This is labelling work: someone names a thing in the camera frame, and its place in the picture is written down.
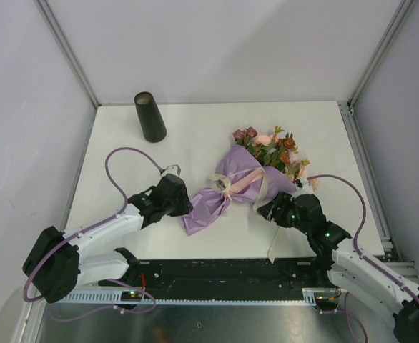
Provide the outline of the purple wrapping paper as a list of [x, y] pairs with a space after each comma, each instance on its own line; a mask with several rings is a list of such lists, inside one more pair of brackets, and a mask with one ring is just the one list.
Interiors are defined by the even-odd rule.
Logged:
[[240, 145], [233, 146], [209, 178], [208, 187], [192, 198], [193, 210], [182, 217], [191, 236], [215, 222], [232, 202], [258, 206], [280, 192], [295, 193], [297, 187], [273, 166], [263, 166]]

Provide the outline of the cream printed ribbon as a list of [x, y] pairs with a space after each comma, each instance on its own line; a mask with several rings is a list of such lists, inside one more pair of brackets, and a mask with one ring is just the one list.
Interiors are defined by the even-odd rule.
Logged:
[[205, 228], [199, 234], [207, 258], [268, 256], [276, 228], [256, 210], [266, 203], [270, 187], [271, 178], [262, 167], [213, 176], [200, 201]]

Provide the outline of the artificial flower bunch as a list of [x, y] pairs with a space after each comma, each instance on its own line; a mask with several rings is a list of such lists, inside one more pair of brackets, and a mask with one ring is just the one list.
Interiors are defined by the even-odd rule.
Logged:
[[302, 186], [301, 179], [307, 178], [310, 160], [300, 156], [292, 132], [275, 126], [272, 134], [259, 134], [250, 126], [238, 129], [232, 135], [235, 143], [243, 146], [261, 166], [273, 167], [296, 186]]

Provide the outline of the pink wrapping paper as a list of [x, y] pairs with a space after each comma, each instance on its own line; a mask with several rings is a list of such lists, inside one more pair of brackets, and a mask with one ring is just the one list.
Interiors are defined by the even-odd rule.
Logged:
[[259, 167], [240, 171], [236, 174], [233, 174], [233, 176], [237, 176], [238, 174], [243, 173], [245, 173], [245, 175], [240, 180], [229, 185], [229, 189], [227, 191], [228, 194], [239, 194], [243, 189], [247, 188], [253, 182], [256, 182], [257, 180], [263, 178], [263, 176], [265, 175], [264, 169], [262, 167]]

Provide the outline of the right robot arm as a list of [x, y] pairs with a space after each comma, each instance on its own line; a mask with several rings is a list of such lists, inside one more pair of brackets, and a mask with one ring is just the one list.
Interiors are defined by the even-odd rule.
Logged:
[[306, 236], [316, 254], [310, 269], [316, 285], [344, 289], [382, 318], [399, 342], [419, 342], [419, 284], [358, 248], [347, 231], [326, 218], [315, 195], [281, 192], [257, 213]]

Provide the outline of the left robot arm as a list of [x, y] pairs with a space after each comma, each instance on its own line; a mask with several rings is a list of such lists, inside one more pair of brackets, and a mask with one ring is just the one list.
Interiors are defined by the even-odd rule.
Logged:
[[191, 210], [185, 182], [177, 175], [165, 174], [158, 185], [131, 196], [118, 212], [99, 223], [67, 232], [55, 227], [44, 229], [22, 270], [48, 303], [58, 302], [75, 287], [92, 282], [117, 280], [129, 286], [137, 281], [139, 269], [128, 249], [96, 256], [92, 251], [164, 216], [181, 217]]

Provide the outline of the black conical vase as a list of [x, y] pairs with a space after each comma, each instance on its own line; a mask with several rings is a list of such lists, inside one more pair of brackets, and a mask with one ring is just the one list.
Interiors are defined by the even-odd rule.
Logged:
[[162, 141], [167, 129], [153, 95], [147, 91], [138, 93], [134, 105], [144, 138], [151, 143]]

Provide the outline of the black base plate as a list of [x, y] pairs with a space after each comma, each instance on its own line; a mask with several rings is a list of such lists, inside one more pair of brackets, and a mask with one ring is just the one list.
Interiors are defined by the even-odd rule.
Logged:
[[195, 289], [215, 295], [223, 289], [237, 293], [250, 289], [272, 290], [284, 284], [288, 289], [335, 288], [312, 257], [269, 259], [165, 259], [142, 260], [118, 278], [134, 287], [153, 290]]

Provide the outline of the left aluminium frame post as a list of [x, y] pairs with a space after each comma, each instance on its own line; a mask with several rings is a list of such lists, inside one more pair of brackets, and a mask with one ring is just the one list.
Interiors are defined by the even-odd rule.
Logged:
[[50, 3], [47, 0], [34, 0], [34, 3], [43, 17], [45, 24], [48, 26], [51, 35], [53, 36], [57, 46], [59, 47], [63, 57], [65, 58], [69, 68], [71, 69], [76, 81], [81, 86], [84, 95], [94, 109], [100, 106], [97, 96], [80, 64], [74, 50], [64, 33], [64, 30], [59, 23]]

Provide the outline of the aluminium frame post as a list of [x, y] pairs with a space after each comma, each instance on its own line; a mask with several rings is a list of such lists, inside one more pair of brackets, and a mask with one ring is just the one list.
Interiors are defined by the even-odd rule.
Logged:
[[59, 47], [63, 57], [65, 58], [69, 68], [71, 69], [76, 81], [81, 86], [84, 95], [94, 109], [100, 106], [97, 96], [80, 64], [74, 50], [64, 33], [64, 30], [59, 23], [50, 3], [47, 0], [34, 0], [34, 3], [43, 17], [45, 24], [48, 26], [51, 35], [53, 36], [57, 46]]
[[364, 90], [370, 83], [370, 80], [374, 76], [378, 67], [383, 62], [385, 55], [388, 53], [391, 45], [395, 41], [397, 35], [400, 33], [400, 30], [402, 29], [404, 23], [406, 22], [407, 18], [409, 17], [411, 11], [413, 10], [416, 4], [416, 0], [400, 1], [397, 9], [395, 10], [395, 13], [393, 14], [393, 17], [389, 21], [389, 24], [385, 32], [383, 33], [380, 41], [378, 42], [375, 51], [370, 57], [368, 65], [365, 67], [362, 76], [360, 77], [352, 94], [350, 95], [350, 98], [347, 101], [347, 105], [350, 108], [353, 108], [359, 101]]

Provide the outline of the right aluminium frame post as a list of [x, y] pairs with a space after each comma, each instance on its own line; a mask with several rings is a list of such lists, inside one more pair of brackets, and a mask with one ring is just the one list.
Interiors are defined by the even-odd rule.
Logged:
[[380, 41], [378, 42], [375, 51], [370, 57], [368, 65], [365, 67], [362, 76], [360, 77], [352, 94], [350, 95], [350, 98], [347, 101], [347, 105], [350, 108], [353, 108], [359, 101], [364, 90], [370, 83], [370, 80], [374, 76], [378, 67], [383, 62], [385, 55], [388, 53], [391, 45], [395, 41], [397, 35], [400, 33], [400, 30], [402, 29], [404, 23], [406, 22], [407, 18], [409, 17], [411, 11], [413, 10], [416, 4], [416, 0], [400, 1], [397, 9], [395, 10], [395, 13], [393, 14], [393, 17], [389, 21], [389, 24], [385, 32], [383, 33]]

